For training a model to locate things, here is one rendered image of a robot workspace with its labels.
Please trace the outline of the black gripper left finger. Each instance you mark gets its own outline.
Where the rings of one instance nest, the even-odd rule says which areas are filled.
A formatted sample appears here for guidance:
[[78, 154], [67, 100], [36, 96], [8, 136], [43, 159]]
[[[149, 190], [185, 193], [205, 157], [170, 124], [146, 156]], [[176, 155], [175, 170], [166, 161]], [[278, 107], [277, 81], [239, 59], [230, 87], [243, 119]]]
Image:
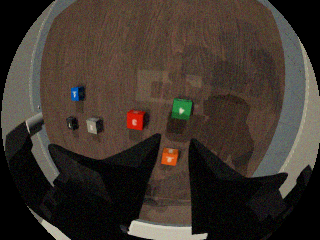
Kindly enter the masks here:
[[161, 133], [155, 133], [103, 160], [79, 155], [57, 144], [49, 144], [48, 152], [59, 173], [104, 199], [120, 225], [129, 228], [155, 167], [160, 140]]

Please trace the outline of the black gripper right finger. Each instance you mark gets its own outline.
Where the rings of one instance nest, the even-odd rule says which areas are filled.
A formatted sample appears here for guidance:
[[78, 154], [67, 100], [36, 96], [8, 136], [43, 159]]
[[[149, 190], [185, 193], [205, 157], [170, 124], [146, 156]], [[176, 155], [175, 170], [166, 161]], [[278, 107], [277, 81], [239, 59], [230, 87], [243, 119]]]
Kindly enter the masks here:
[[284, 184], [288, 173], [244, 177], [213, 155], [199, 140], [191, 139], [188, 155], [191, 184], [191, 235], [208, 233], [248, 201], [267, 195]]

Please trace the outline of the green block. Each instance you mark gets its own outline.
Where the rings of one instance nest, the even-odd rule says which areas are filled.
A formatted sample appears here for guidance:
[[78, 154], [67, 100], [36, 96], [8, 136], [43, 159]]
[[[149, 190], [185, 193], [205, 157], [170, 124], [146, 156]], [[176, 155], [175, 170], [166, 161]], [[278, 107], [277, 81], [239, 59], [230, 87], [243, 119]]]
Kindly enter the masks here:
[[176, 99], [173, 100], [172, 119], [189, 120], [191, 115], [192, 100]]

